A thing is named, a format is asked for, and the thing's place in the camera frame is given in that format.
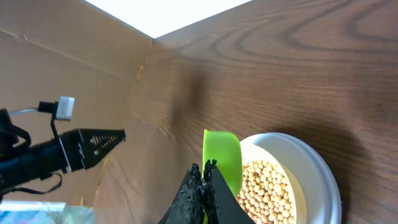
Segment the cardboard box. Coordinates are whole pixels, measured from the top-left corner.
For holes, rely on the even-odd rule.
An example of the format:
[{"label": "cardboard box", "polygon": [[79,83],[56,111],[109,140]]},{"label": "cardboard box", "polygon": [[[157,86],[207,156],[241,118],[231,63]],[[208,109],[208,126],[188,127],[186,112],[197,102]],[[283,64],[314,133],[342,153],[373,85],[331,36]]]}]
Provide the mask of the cardboard box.
[{"label": "cardboard box", "polygon": [[[0,2],[0,102],[9,111],[75,97],[70,122],[56,122],[60,133],[73,128],[122,128],[132,86],[151,39],[77,0]],[[32,143],[52,138],[50,116],[13,116]],[[46,195],[10,193],[6,200],[46,200],[92,205],[103,162],[64,175],[61,189]],[[24,184],[47,190],[57,178]]]}]

